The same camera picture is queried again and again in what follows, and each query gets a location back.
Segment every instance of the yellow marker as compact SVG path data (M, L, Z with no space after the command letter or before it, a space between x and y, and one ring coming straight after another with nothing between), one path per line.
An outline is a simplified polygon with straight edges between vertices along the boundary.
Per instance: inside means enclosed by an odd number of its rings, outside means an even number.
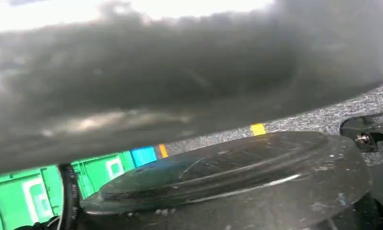
M168 157L168 151L166 151L166 147L164 144L159 145L160 154L162 154L162 158Z
M261 123L251 125L251 131L254 134L254 136L266 133L265 126Z

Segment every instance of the blurry dark object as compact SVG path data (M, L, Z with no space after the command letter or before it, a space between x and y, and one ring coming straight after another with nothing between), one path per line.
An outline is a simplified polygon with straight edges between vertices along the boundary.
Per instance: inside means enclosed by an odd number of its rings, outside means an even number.
M0 4L0 173L274 120L380 84L383 0Z

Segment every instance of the green crate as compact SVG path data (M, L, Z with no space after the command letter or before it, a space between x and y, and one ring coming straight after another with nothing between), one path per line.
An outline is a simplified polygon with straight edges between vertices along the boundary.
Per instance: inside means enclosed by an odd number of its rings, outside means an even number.
M135 167L130 151L74 161L72 165L83 198ZM56 166L0 176L0 230L13 230L59 215L63 204L61 187Z

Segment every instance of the black plastic part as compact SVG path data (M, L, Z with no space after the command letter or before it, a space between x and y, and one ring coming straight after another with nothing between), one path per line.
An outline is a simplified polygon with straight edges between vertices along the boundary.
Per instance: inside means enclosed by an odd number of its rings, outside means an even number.
M147 164L106 184L82 206L94 222L90 229L295 230L322 226L369 190L367 166L353 141L281 132ZM360 219L346 226L362 225Z
M363 152L383 151L383 113L349 118L341 124L339 131L355 141L365 137L365 141L357 141Z

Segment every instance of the gray fabric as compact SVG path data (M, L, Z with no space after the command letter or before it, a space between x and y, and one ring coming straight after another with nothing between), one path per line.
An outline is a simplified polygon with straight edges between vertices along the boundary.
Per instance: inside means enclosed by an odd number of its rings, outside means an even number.
M380 112L383 112L383 86L342 103L305 114L267 122L264 125L267 132L312 130L326 134L339 134L339 125L344 120L354 116L375 114ZM235 130L170 143L167 144L167 149L169 155L177 154L223 141L249 136L252 136L250 128L242 127ZM383 157L379 153L370 153L365 154L365 160L369 165L372 165L382 163Z

